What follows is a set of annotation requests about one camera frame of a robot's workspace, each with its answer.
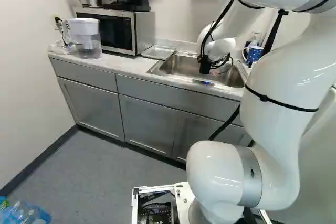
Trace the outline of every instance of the cabinet drawer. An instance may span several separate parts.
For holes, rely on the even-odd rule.
[[[59,77],[64,77],[98,88],[117,92],[117,84],[114,73],[69,63],[62,60],[50,59],[50,61],[56,75]]]
[[[227,121],[239,105],[237,101],[119,74],[116,75],[116,78],[120,94],[203,115],[219,121]],[[242,125],[239,118],[233,123]]]

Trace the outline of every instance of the gray carpet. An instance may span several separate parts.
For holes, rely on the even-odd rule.
[[[76,133],[9,197],[52,223],[131,223],[131,188],[186,181],[185,171],[85,132]]]

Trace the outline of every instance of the microwave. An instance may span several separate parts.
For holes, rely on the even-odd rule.
[[[76,8],[78,18],[100,20],[102,49],[138,55],[155,43],[155,12],[127,12],[101,8]]]

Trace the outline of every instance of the cabinet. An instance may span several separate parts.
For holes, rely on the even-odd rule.
[[[223,122],[119,95],[125,140],[179,161],[190,147],[207,140]],[[251,141],[243,127],[230,125],[217,141],[247,146]]]
[[[205,118],[203,116],[181,112],[178,117],[176,129],[173,158],[185,161],[190,147],[201,140],[207,140],[214,131],[216,131],[224,122]],[[246,141],[250,142],[250,137],[247,135],[243,127],[229,125],[216,138],[216,141],[247,146]]]
[[[171,157],[178,110],[119,95],[125,140]]]
[[[124,141],[118,94],[58,78],[77,124]]]

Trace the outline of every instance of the power outlet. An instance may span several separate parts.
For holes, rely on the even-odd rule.
[[[52,15],[52,24],[53,24],[53,28],[54,30],[58,30],[58,26],[57,26],[57,23],[55,21],[55,18],[60,18],[58,14],[53,14]]]

